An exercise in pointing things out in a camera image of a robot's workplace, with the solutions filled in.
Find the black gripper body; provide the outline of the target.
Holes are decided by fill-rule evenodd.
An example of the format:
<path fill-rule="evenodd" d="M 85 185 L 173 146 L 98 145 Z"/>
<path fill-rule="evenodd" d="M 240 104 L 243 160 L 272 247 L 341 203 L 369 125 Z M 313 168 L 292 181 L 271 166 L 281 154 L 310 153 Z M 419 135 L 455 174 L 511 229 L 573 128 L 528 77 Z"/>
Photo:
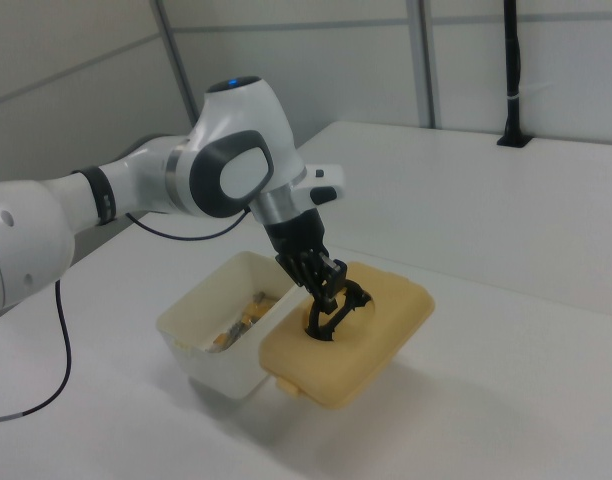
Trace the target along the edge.
<path fill-rule="evenodd" d="M 309 209 L 285 222 L 265 225 L 264 229 L 280 257 L 298 257 L 308 252 L 329 255 L 324 246 L 325 227 L 317 209 Z"/>

